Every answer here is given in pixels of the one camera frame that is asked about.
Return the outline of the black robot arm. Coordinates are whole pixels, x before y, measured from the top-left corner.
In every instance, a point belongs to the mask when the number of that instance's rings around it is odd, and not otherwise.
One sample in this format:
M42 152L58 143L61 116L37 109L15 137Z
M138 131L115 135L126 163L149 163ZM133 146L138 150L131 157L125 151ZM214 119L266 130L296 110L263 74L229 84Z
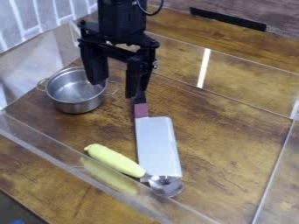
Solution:
M109 59L123 61L126 97L146 102L146 90L157 69L159 42L146 34L147 0L98 0L98 22L79 22L81 57L89 81L109 79Z

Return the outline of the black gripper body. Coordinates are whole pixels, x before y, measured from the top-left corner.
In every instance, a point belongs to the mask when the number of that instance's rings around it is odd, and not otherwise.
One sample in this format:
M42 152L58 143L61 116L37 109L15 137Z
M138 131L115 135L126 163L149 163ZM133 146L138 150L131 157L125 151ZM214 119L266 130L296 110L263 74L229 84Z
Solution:
M155 63L155 50L159 48L159 42L147 36L143 32L121 38L113 38L102 35L99 24L94 22L79 22L81 38L79 48L81 57L90 61L97 57L110 57L129 62L133 57L142 57L145 63Z

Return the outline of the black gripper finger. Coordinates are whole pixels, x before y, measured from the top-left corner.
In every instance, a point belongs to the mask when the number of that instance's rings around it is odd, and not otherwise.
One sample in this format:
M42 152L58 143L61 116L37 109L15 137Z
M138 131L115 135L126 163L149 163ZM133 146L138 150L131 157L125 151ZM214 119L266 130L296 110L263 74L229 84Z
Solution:
M90 83L103 83L109 78L109 57L101 49L90 46L81 48L81 57Z
M137 98L147 90L154 64L143 57L131 57L126 70L126 97Z

